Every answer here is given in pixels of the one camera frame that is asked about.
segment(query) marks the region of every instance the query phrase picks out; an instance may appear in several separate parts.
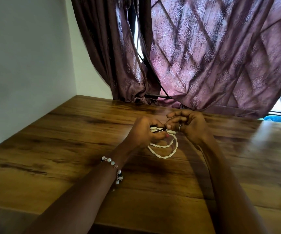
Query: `curtain fold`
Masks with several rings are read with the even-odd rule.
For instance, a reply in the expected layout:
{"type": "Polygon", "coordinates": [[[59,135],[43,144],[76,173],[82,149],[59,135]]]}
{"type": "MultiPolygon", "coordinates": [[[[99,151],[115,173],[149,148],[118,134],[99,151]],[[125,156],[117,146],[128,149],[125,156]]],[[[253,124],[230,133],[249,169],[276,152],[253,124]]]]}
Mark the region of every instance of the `curtain fold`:
{"type": "Polygon", "coordinates": [[[137,56],[127,19],[131,0],[72,0],[75,17],[90,59],[113,99],[147,103],[144,69],[137,56]]]}
{"type": "Polygon", "coordinates": [[[281,0],[134,2],[142,52],[174,99],[160,105],[251,118],[271,110],[281,95],[281,0]]]}

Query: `white cable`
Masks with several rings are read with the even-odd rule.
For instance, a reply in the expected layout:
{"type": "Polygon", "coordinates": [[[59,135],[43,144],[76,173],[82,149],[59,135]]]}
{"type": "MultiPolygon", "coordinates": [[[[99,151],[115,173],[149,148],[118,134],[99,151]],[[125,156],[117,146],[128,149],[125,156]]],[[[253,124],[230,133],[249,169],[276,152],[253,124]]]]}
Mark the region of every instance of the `white cable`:
{"type": "MultiPolygon", "coordinates": [[[[162,128],[159,128],[159,127],[150,127],[150,131],[151,131],[151,132],[155,132],[155,131],[157,131],[157,130],[162,130],[162,128]]],[[[173,154],[176,153],[177,146],[178,146],[177,138],[176,138],[176,136],[175,136],[175,134],[176,134],[177,132],[176,132],[176,131],[173,131],[173,130],[168,130],[168,129],[166,129],[166,132],[167,132],[169,135],[173,136],[174,139],[176,140],[175,149],[173,150],[173,152],[172,152],[169,156],[162,157],[162,156],[156,154],[156,153],[150,148],[150,146],[148,145],[148,149],[149,149],[153,154],[155,154],[155,155],[156,155],[157,157],[159,157],[159,158],[164,158],[164,159],[169,158],[169,157],[172,157],[173,154]]],[[[172,139],[172,141],[171,141],[168,145],[161,146],[161,145],[156,145],[156,144],[153,144],[153,143],[150,143],[150,145],[152,145],[152,146],[154,146],[154,147],[158,147],[158,148],[167,148],[167,147],[170,147],[170,146],[173,144],[174,139],[172,139]]]]}

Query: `white wall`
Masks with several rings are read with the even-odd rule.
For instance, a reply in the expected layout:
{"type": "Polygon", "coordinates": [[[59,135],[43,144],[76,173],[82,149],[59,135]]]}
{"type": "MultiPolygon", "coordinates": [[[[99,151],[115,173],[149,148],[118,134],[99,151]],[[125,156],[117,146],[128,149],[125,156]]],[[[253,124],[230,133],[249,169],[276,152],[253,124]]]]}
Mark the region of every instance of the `white wall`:
{"type": "Polygon", "coordinates": [[[65,0],[0,0],[0,142],[75,94],[65,0]]]}
{"type": "Polygon", "coordinates": [[[76,92],[80,95],[112,99],[110,87],[95,70],[76,23],[71,0],[66,0],[76,92]]]}

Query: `forearm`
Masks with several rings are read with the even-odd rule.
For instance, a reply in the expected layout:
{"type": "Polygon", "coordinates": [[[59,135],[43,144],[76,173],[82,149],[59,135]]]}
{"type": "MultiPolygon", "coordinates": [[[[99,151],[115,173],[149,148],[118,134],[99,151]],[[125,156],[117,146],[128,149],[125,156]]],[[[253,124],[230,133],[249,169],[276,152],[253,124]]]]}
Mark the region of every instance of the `forearm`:
{"type": "Polygon", "coordinates": [[[215,200],[226,233],[268,233],[261,217],[240,186],[213,136],[199,145],[207,163],[215,200]]]}
{"type": "MultiPolygon", "coordinates": [[[[133,149],[121,143],[109,157],[121,169],[133,149]]],[[[116,173],[108,162],[100,163],[41,214],[25,234],[87,234],[116,173]]]]}

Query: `beaded bracelet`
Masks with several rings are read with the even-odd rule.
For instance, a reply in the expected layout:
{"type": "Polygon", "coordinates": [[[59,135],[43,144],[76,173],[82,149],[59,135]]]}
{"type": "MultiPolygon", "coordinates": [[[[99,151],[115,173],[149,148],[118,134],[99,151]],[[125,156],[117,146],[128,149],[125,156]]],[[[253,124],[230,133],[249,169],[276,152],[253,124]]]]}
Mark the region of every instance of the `beaded bracelet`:
{"type": "MultiPolygon", "coordinates": [[[[118,165],[115,164],[115,161],[112,161],[110,157],[105,157],[105,156],[104,156],[104,157],[101,158],[100,161],[101,161],[101,162],[107,161],[107,162],[109,162],[109,163],[113,166],[113,168],[115,168],[115,169],[118,168],[118,165]]],[[[123,179],[122,171],[119,169],[119,170],[117,171],[117,180],[115,181],[115,183],[118,185],[118,184],[122,181],[122,179],[123,179]]]]}

